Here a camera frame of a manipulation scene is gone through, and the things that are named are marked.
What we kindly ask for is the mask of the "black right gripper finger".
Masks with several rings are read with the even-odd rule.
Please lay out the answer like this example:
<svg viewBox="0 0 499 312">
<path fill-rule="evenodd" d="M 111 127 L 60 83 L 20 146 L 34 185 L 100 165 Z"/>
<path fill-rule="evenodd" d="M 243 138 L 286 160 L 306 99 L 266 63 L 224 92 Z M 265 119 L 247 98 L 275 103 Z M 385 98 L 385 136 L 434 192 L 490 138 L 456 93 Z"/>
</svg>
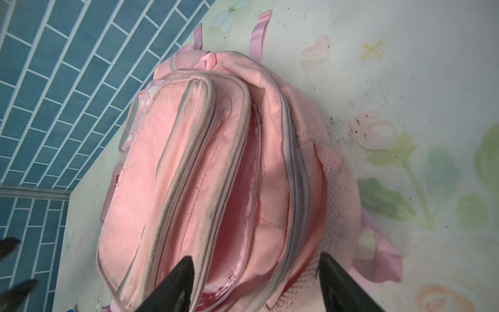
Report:
<svg viewBox="0 0 499 312">
<path fill-rule="evenodd" d="M 0 242 L 0 259 L 5 259 L 11 253 L 18 248 L 21 240 L 15 237 L 7 237 L 5 239 L 1 239 Z"/>
<path fill-rule="evenodd" d="M 185 256 L 136 312 L 185 312 L 191 305 L 194 286 L 194 264 Z"/>
<path fill-rule="evenodd" d="M 26 280 L 1 294 L 1 312 L 15 312 L 39 285 L 37 279 Z"/>
<path fill-rule="evenodd" d="M 328 253 L 320 254 L 320 286 L 328 312 L 384 312 Z"/>
</svg>

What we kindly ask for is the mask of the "pink school backpack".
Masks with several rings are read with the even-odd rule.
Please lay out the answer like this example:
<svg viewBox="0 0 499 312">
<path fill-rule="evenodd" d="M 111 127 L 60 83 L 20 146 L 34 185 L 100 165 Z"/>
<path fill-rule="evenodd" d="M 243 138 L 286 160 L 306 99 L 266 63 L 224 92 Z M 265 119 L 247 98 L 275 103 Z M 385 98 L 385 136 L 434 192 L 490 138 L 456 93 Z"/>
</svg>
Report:
<svg viewBox="0 0 499 312">
<path fill-rule="evenodd" d="M 109 311 L 136 311 L 185 257 L 189 311 L 326 309 L 331 255 L 367 292 L 403 279 L 403 258 L 362 207 L 314 103 L 248 55 L 203 49 L 202 28 L 134 99 L 101 219 Z"/>
</svg>

